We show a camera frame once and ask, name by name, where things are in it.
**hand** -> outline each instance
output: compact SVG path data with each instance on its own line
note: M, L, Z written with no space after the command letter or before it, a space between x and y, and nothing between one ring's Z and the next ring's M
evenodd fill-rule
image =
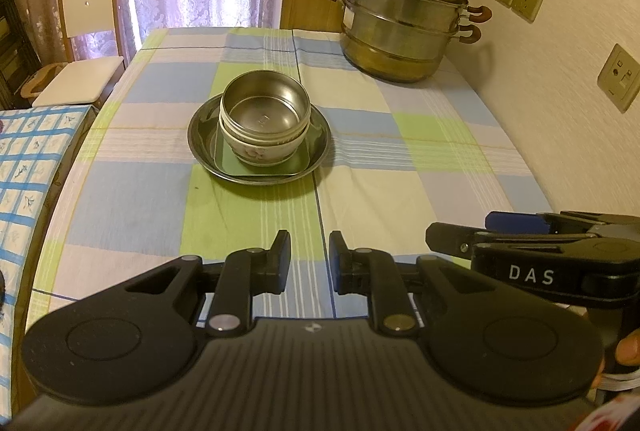
M640 366L640 328L618 343L616 360L625 366Z

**bowl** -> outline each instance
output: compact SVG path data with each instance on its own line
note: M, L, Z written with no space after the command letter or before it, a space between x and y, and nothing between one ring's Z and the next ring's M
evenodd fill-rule
M251 166L276 166L286 161L298 146L305 140L306 132L309 129L309 124L306 128L293 140L289 140L283 144L274 144L272 146L259 146L257 144L249 144L243 140L238 140L233 134L230 134L225 121L223 119L218 120L218 128L222 131L222 136L225 138L226 143L231 147L231 150L236 156L246 164Z
M236 138L280 144L306 130L311 102L292 77L273 70L255 70L236 77L222 94L220 117Z

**beige wall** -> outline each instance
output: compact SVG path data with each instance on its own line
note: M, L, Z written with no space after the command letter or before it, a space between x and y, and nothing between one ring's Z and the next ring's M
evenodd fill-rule
M495 0L449 57L520 150L555 210L640 215L640 96L620 114L596 78L618 42L640 61L640 0L544 0L533 24Z

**table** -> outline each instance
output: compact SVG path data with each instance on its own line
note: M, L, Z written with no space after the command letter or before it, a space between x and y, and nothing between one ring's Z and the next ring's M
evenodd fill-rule
M90 106L0 112L0 417L9 416L15 360L44 232L74 154L94 113Z
M254 69L300 79L332 129L324 164L270 187L225 183L191 155L186 129L208 98ZM338 34L258 28L154 31L94 122L62 191L33 285L28 325L181 254L220 261L292 236L286 292L256 315L362 315L366 301L330 287L326 243L398 261L429 251L432 221L482 226L492 210L549 210L494 117L444 59L418 86L355 69Z

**chair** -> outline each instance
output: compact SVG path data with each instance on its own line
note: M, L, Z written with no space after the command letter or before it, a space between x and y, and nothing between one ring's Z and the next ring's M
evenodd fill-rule
M99 106L124 72L117 0L58 0L58 10L68 64L37 95L33 106L94 103ZM75 61L70 38L105 30L114 31L118 55Z

